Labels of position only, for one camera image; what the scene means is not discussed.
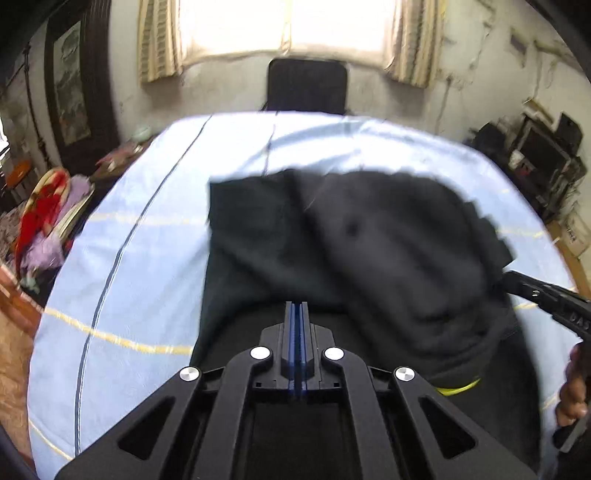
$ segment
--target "bed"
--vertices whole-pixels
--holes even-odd
[[[574,288],[542,222],[470,148],[371,118],[259,112],[178,121],[90,216],[43,313],[28,388],[42,480],[188,364],[207,266],[209,180],[285,168],[433,177],[492,219],[516,256],[510,269]],[[538,369],[550,462],[557,391],[577,338],[533,304],[513,301]]]

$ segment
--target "folded clothing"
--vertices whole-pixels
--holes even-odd
[[[535,372],[497,286],[512,257],[472,204],[402,173],[287,170],[211,184],[209,222],[191,364],[223,366],[282,321],[282,302],[307,301],[312,321],[368,365],[408,365],[444,388],[481,378],[456,404],[536,467]]]

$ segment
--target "beige curtain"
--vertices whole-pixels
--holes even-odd
[[[180,74],[180,0],[141,0],[138,28],[138,69],[142,82]]]
[[[177,74],[181,65],[214,56],[268,51],[362,64],[427,87],[439,61],[443,2],[142,0],[140,78]],[[170,42],[153,41],[161,38]]]

